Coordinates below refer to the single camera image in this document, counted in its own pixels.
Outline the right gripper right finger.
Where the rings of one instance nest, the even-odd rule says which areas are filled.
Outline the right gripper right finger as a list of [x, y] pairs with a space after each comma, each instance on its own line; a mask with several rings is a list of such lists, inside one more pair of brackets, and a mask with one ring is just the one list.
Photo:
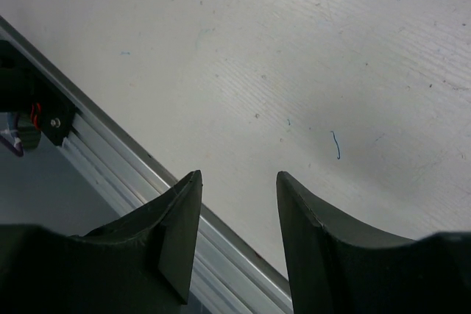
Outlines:
[[470, 234], [419, 240], [365, 224], [277, 175], [277, 207], [296, 313], [468, 313]]

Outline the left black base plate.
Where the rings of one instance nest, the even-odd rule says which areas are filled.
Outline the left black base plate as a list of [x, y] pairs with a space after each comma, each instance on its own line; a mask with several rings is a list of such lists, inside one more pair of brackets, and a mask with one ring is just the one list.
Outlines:
[[43, 136], [60, 146], [76, 111], [71, 100], [20, 51], [1, 41], [1, 112], [7, 115], [2, 145], [17, 157], [36, 149]]

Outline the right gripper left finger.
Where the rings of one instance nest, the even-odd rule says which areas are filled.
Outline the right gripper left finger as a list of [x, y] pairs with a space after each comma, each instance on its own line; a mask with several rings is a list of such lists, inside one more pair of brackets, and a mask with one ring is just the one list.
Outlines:
[[188, 303], [202, 174], [83, 236], [1, 227], [3, 313], [179, 313]]

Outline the aluminium mounting rail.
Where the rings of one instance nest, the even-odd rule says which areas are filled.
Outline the aluminium mounting rail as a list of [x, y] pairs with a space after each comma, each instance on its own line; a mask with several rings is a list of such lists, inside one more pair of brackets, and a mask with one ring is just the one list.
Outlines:
[[[60, 151], [106, 202], [124, 215], [176, 183], [152, 155], [94, 104], [5, 19], [10, 42], [77, 108]], [[287, 280], [202, 207], [191, 293], [198, 313], [292, 313]]]

